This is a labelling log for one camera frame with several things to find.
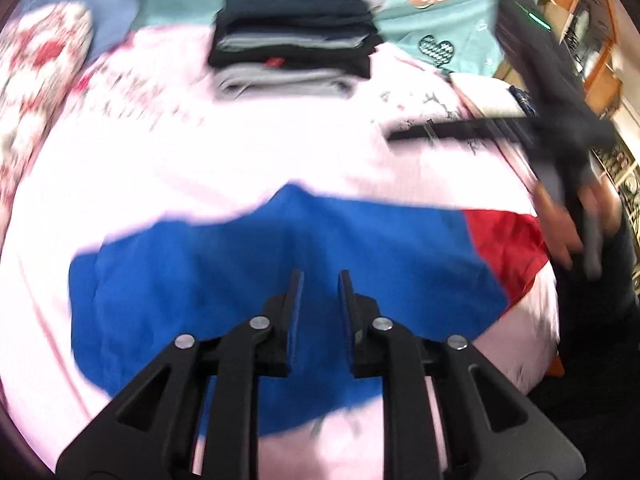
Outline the person's right hand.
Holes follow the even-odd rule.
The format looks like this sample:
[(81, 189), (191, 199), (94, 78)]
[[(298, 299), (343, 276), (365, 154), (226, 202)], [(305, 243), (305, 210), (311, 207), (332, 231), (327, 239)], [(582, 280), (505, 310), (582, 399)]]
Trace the person's right hand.
[[(586, 211), (599, 217), (604, 235), (613, 236), (618, 231), (622, 223), (622, 204), (605, 174), (598, 182), (582, 188), (579, 198)], [(533, 202), (551, 260), (570, 270), (573, 266), (572, 257), (582, 253), (582, 241), (574, 220), (570, 218), (568, 210), (549, 195), (541, 182), (536, 183)]]

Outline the person's dark sleeve forearm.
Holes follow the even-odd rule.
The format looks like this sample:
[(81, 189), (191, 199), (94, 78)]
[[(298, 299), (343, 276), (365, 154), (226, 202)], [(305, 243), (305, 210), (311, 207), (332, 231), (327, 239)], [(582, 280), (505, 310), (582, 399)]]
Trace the person's dark sleeve forearm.
[(602, 272), (591, 283), (591, 309), (609, 321), (638, 324), (639, 301), (632, 282), (636, 263), (632, 233), (622, 208), (616, 211), (614, 219), (612, 229), (603, 235)]

